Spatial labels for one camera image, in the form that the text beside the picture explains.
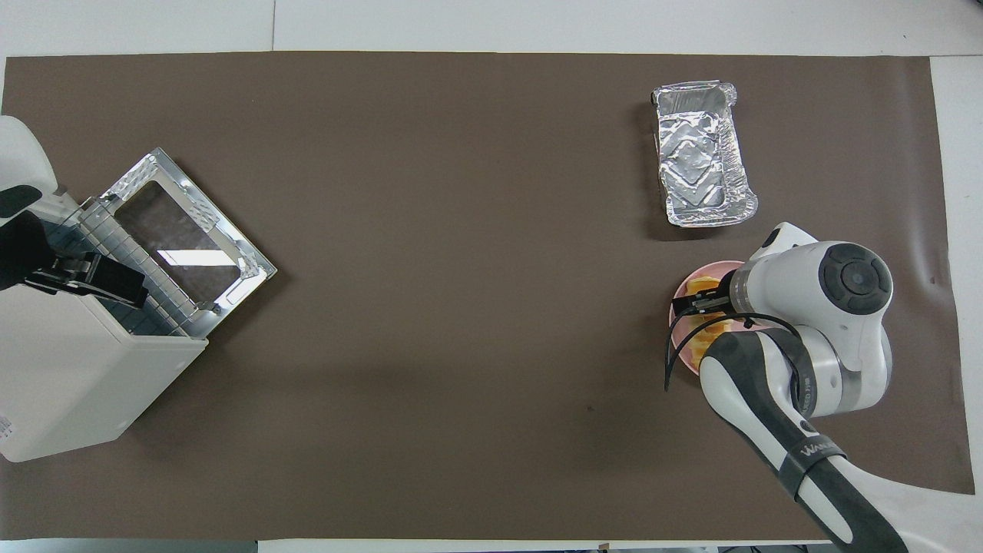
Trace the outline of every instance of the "black strap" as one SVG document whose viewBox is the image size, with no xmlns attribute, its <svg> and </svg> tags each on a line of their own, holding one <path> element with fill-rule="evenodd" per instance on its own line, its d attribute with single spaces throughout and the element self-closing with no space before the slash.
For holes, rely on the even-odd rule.
<svg viewBox="0 0 983 553">
<path fill-rule="evenodd" d="M 843 450 L 829 436 L 819 434 L 803 438 L 801 442 L 788 449 L 785 460 L 781 462 L 779 468 L 781 487 L 794 498 L 809 469 L 817 462 L 834 455 L 846 457 Z"/>
</svg>

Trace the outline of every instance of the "brown surface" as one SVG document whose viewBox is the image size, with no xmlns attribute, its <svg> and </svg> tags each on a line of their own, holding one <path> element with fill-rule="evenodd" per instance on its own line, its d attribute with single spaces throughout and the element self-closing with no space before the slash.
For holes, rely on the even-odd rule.
<svg viewBox="0 0 983 553">
<path fill-rule="evenodd" d="M 683 231 L 648 94 L 707 78 L 761 209 Z M 161 146 L 281 273 L 118 441 L 0 461 L 0 537 L 821 537 L 695 377 L 660 383 L 679 280 L 781 220 L 895 277 L 887 397 L 817 426 L 973 489 L 926 59 L 25 58 L 5 95 L 77 199 Z"/>
</svg>

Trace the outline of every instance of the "wire rack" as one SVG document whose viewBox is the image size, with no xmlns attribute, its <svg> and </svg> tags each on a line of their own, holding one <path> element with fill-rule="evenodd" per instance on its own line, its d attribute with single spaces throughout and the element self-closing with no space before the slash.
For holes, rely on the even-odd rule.
<svg viewBox="0 0 983 553">
<path fill-rule="evenodd" d="M 146 276 L 144 286 L 149 295 L 143 309 L 100 300 L 130 334 L 188 336 L 186 327 L 196 319 L 201 307 L 116 221 L 104 200 L 86 201 L 65 223 L 49 232 L 49 239 L 56 250 L 73 254 L 98 251 Z"/>
</svg>

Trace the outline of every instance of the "pink plate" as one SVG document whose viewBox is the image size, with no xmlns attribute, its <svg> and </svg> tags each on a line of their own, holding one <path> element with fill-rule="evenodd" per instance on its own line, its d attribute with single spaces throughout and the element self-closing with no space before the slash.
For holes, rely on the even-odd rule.
<svg viewBox="0 0 983 553">
<path fill-rule="evenodd" d="M 698 278 L 698 277 L 723 278 L 724 275 L 730 273 L 731 271 L 737 269 L 742 265 L 744 265 L 744 262 L 742 261 L 717 261 L 715 263 L 711 263 L 710 265 L 704 265 L 700 269 L 697 269 L 689 276 L 687 276 L 683 280 L 682 284 L 679 285 L 679 288 L 676 289 L 675 295 L 672 297 L 681 297 L 686 295 L 686 282 L 689 282 L 693 278 Z M 672 324 L 672 319 L 673 319 L 672 306 L 669 306 L 670 324 Z M 686 319 L 688 320 L 679 321 L 679 324 L 676 325 L 676 328 L 672 330 L 672 347 L 678 346 L 679 342 L 683 338 L 686 338 L 686 335 L 688 335 L 695 328 L 695 325 L 691 322 L 692 318 L 687 317 Z M 755 330 L 759 328 L 761 327 L 754 326 L 751 327 L 750 330 Z M 747 330 L 739 322 L 735 322 L 733 325 L 731 325 L 730 329 L 732 331 L 738 331 L 738 332 Z M 682 351 L 679 352 L 679 361 L 682 361 L 684 365 L 689 367 L 689 370 L 693 371 L 693 374 L 697 376 L 700 375 L 700 368 L 693 366 L 693 352 L 690 350 L 689 344 L 686 344 L 686 347 L 683 347 Z"/>
</svg>

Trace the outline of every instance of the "yellow food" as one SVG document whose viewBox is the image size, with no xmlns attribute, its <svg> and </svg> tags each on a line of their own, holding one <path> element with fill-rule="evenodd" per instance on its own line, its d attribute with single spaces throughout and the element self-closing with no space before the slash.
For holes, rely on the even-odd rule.
<svg viewBox="0 0 983 553">
<path fill-rule="evenodd" d="M 692 295 L 701 290 L 711 290 L 716 288 L 721 283 L 719 278 L 713 278 L 712 276 L 697 276 L 686 282 L 686 295 Z M 690 317 L 690 331 L 696 327 L 706 323 L 707 321 L 716 319 L 720 316 L 720 313 L 711 313 L 710 315 L 694 315 Z M 687 345 L 690 352 L 693 354 L 693 366 L 699 368 L 700 361 L 703 360 L 703 356 L 707 353 L 707 348 L 710 344 L 717 339 L 718 336 L 730 330 L 731 321 L 720 321 L 719 323 L 714 323 L 703 330 L 700 334 L 693 337 Z"/>
</svg>

